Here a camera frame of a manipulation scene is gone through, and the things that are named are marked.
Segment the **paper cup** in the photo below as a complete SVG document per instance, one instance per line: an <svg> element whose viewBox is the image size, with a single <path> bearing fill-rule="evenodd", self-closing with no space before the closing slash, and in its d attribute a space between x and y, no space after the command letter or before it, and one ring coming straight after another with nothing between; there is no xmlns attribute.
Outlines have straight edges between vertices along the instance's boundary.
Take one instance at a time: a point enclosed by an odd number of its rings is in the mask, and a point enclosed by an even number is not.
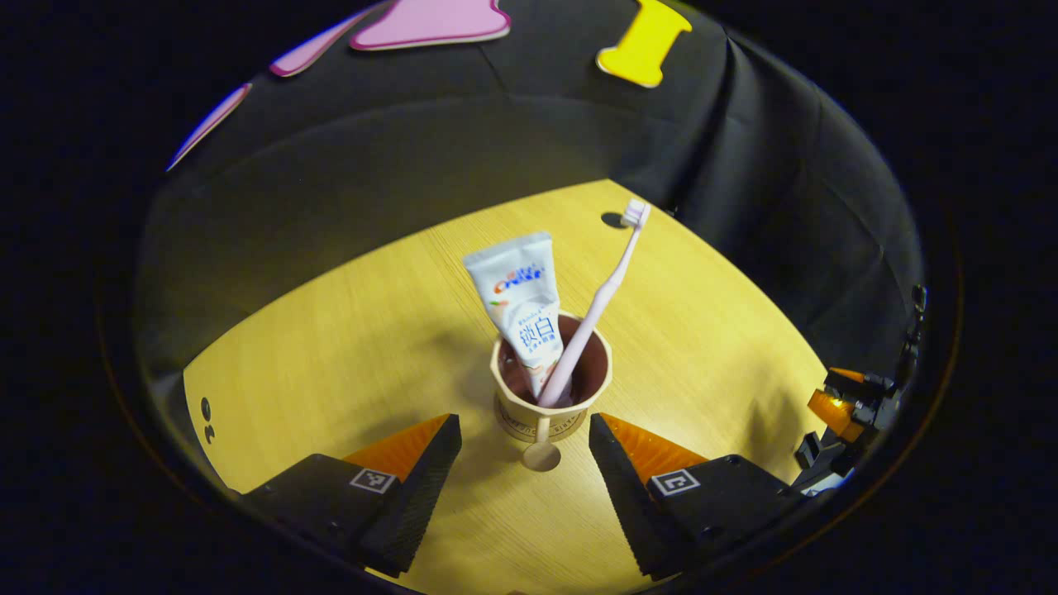
<svg viewBox="0 0 1058 595"><path fill-rule="evenodd" d="M568 312L559 313L559 335L565 345L572 338L581 319ZM514 348L503 337L492 347L489 362L496 380L496 417L499 426L511 436L532 443L536 439L536 423L541 417L550 417L551 441L571 435L587 416L587 409L606 390L614 375L614 358L609 343L596 328L572 374L570 396L573 404L561 409L547 409L532 404L532 392L522 371L522 362Z"/></svg>

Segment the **pink toothbrush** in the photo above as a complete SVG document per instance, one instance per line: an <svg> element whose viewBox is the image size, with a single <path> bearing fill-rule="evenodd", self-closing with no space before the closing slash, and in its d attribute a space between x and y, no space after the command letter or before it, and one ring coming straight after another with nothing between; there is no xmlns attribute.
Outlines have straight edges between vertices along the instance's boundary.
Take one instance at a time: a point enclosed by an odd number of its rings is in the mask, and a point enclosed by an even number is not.
<svg viewBox="0 0 1058 595"><path fill-rule="evenodd" d="M596 324L599 323L599 319L602 317L602 311L606 309L610 298L614 296L617 288L621 286L621 282L624 280L624 272L628 270L628 260L632 259L632 251L636 248L636 241L639 239L639 234L643 231L643 226L646 223L646 217L650 214L650 204L636 199L628 201L628 206L624 209L624 216L621 217L621 223L635 228L635 231L632 232L632 237L628 238L628 246L624 249L624 255L621 256L621 262L618 263L617 268L614 269L614 273L609 275L606 283L603 283L599 287L599 290L596 291L596 296L591 300L591 306L588 307L588 313L584 314L584 320L577 327L577 332L573 332L569 344L562 351L559 364L554 366L554 372L551 373L551 378L548 379L547 385L544 386L544 392L536 399L537 405L553 407L559 397L562 396L566 384L569 383L570 376L573 374L577 361L581 359L584 345L587 344L588 338L591 337L591 331L595 330Z"/></svg>

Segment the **toothpaste tube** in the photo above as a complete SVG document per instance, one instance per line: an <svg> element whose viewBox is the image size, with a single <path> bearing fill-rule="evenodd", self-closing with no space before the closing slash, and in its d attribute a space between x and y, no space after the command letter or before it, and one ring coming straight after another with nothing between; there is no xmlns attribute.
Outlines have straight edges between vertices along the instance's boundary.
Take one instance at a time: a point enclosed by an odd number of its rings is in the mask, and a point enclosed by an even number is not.
<svg viewBox="0 0 1058 595"><path fill-rule="evenodd" d="M496 328L514 347L533 397L562 356L551 234L534 233L463 258Z"/></svg>

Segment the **wooden table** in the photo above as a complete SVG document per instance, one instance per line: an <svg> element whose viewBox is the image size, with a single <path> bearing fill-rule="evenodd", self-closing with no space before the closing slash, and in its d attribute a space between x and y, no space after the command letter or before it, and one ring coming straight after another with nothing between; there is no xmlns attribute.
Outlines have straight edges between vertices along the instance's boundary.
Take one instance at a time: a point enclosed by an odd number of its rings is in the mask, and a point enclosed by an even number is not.
<svg viewBox="0 0 1058 595"><path fill-rule="evenodd" d="M191 418L220 477L245 492L310 453L343 457L456 413L462 451L397 582L459 594L650 585L588 451L587 423L558 443L555 470L519 464L526 444L492 409L496 329L461 263L549 231L562 307L583 314L628 238L600 217L631 198L601 180L472 213L346 263L244 320L184 371ZM613 347L614 380L589 413L709 458L742 454L786 482L799 471L800 438L823 431L806 407L825 376L815 353L756 286L660 210L599 329Z"/></svg>

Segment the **cup rim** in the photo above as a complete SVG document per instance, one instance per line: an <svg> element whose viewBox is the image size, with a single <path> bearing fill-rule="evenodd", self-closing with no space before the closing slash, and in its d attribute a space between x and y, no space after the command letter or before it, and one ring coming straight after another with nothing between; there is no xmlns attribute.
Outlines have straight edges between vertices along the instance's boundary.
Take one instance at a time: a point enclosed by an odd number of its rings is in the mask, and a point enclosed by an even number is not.
<svg viewBox="0 0 1058 595"><path fill-rule="evenodd" d="M561 309L559 310L559 315L564 315L579 321L584 320L584 317L579 317L577 314ZM591 403L594 403L596 399L599 398L599 395L601 395L602 392L605 391L607 386L609 386L609 382L614 377L614 354L609 348L609 343L606 341L606 338L603 337L601 332L599 332L598 326L591 329L591 335L599 338L599 341L602 343L602 348L606 354L606 376L603 378L602 384L599 385L599 390L597 390L590 397L584 399L583 401L574 405L564 407L561 409L544 408L532 404L530 402L526 402L521 397L512 393L511 390L507 386L507 383L504 382L504 377L499 374L498 359L499 359L499 347L500 345L504 344L503 333L498 333L496 336L496 340L492 344L492 356L489 358L489 369L492 371L492 375L496 379L496 384L499 385L500 393L503 393L504 397L508 401L516 403L518 407L528 409L532 412L541 414L542 416L547 416L547 417L557 417L563 414L578 413L584 411L587 408L591 407Z"/></svg>

